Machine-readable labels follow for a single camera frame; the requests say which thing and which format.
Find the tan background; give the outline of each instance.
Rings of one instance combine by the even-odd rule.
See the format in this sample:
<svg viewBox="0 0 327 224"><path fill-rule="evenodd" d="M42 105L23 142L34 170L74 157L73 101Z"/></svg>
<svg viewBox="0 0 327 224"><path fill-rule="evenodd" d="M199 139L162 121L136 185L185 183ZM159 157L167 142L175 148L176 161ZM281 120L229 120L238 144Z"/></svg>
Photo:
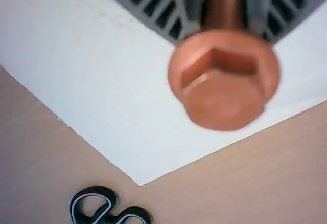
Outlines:
<svg viewBox="0 0 327 224"><path fill-rule="evenodd" d="M327 223L327 103L139 187L0 67L0 139L0 223L70 223L90 185L156 224Z"/></svg>

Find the white surface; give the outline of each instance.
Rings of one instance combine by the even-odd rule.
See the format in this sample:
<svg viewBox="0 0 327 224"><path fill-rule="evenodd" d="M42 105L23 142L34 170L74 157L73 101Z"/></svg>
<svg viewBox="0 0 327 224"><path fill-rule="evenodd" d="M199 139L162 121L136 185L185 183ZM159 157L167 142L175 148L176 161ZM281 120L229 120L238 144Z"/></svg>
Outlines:
<svg viewBox="0 0 327 224"><path fill-rule="evenodd" d="M189 121L167 84L173 46L113 0L0 0L0 12L0 63L140 185L327 100L327 4L276 47L282 84L264 115L225 133Z"/></svg>

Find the gray plastic bracket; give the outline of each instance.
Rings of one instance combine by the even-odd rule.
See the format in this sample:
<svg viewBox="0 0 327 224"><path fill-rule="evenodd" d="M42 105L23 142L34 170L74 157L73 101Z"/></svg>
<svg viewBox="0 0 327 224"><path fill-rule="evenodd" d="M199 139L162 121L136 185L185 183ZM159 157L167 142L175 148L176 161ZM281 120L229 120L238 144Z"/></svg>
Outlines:
<svg viewBox="0 0 327 224"><path fill-rule="evenodd" d="M275 44L293 31L325 0L270 0L263 37Z"/></svg>
<svg viewBox="0 0 327 224"><path fill-rule="evenodd" d="M160 36L178 44L201 27L202 0L116 0Z"/></svg>

